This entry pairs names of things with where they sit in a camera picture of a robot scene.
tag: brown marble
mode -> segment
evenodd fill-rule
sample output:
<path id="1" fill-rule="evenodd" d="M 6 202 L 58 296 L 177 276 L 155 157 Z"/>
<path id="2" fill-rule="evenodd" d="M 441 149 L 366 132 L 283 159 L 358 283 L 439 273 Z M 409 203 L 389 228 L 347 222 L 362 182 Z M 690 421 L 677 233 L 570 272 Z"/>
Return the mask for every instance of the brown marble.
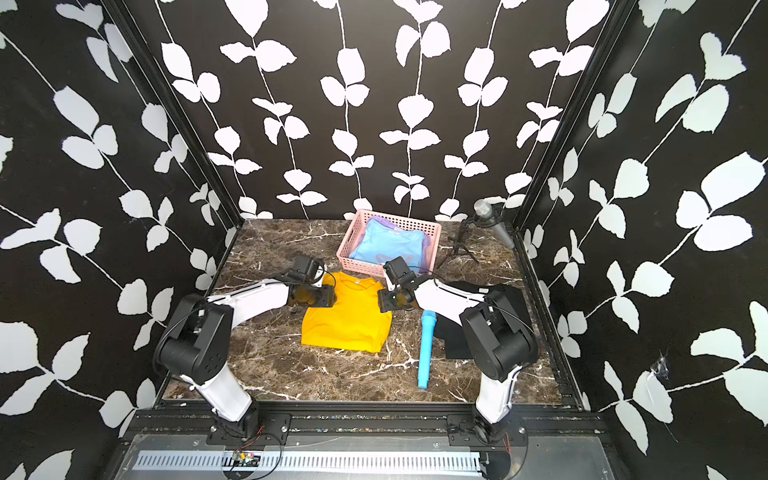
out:
<path id="1" fill-rule="evenodd" d="M 449 252 L 452 242 L 448 237 L 458 232 L 458 223 L 442 225 L 435 263 Z M 338 271 L 336 250 L 348 226 L 347 220 L 248 221 L 227 258 L 214 292 L 235 290 L 285 270 L 299 253 L 322 257 L 329 271 Z M 486 232 L 473 227 L 466 241 L 479 265 L 469 257 L 454 257 L 437 273 L 448 281 L 511 283 L 523 287 L 515 253 Z M 521 372 L 514 401 L 560 404 L 562 398 L 549 364 L 549 346 L 540 334 L 530 293 L 524 293 L 534 319 L 541 358 Z M 232 332 L 230 368 L 255 399 L 473 402 L 478 395 L 480 370 L 471 360 L 447 360 L 440 339 L 435 339 L 432 346 L 429 387 L 418 388 L 421 310 L 394 312 L 389 338 L 382 352 L 376 354 L 302 345 L 301 323 L 305 311 L 301 306 L 284 306 L 253 318 Z M 198 397 L 187 384 L 173 380 L 164 398 Z"/>

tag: black wallpaper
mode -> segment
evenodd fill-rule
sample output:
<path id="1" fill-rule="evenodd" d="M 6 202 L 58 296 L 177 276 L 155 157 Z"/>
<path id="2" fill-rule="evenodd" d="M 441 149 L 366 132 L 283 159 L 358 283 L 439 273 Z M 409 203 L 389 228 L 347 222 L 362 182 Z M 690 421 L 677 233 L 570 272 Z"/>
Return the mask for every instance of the black wallpaper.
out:
<path id="1" fill-rule="evenodd" d="M 766 478 L 768 5 L 666 6 L 632 13 L 525 243 L 635 478 Z"/>
<path id="2" fill-rule="evenodd" d="M 0 2 L 0 478 L 96 476 L 234 234 L 115 32 L 99 5 Z"/>
<path id="3" fill-rule="evenodd" d="M 460 220 L 481 197 L 518 206 L 609 9 L 606 0 L 126 3 L 246 218 L 372 208 Z M 399 105 L 417 117 L 411 125 Z"/>

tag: vent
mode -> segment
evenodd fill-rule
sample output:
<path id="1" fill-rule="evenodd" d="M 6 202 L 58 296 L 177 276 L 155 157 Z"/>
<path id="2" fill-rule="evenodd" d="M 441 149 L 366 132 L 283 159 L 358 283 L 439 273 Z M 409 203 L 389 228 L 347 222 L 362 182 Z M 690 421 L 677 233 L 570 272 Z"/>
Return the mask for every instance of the vent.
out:
<path id="1" fill-rule="evenodd" d="M 235 467 L 235 471 L 268 472 L 279 452 L 253 452 L 261 456 L 258 467 Z M 142 450 L 133 470 L 220 471 L 232 467 L 232 451 Z M 479 477 L 477 452 L 284 452 L 277 470 L 283 472 L 335 472 L 443 475 Z"/>

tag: pink plastic basket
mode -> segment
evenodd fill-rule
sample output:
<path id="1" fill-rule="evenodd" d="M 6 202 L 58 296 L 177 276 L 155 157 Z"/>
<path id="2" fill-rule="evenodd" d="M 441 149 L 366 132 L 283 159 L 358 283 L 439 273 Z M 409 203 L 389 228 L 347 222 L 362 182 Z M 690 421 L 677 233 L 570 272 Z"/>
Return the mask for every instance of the pink plastic basket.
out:
<path id="1" fill-rule="evenodd" d="M 398 217 L 390 214 L 380 214 L 371 210 L 358 210 L 355 218 L 344 235 L 341 247 L 336 251 L 336 257 L 341 262 L 341 267 L 353 272 L 367 273 L 373 276 L 384 276 L 384 266 L 376 263 L 361 262 L 353 260 L 349 255 L 357 248 L 360 243 L 360 237 L 366 232 L 366 224 L 373 216 L 386 218 L 403 230 L 421 230 L 429 236 L 429 247 L 426 254 L 429 258 L 428 268 L 431 271 L 435 267 L 435 258 L 437 257 L 438 242 L 440 241 L 440 231 L 442 227 L 439 223 L 425 222 L 415 218 Z"/>

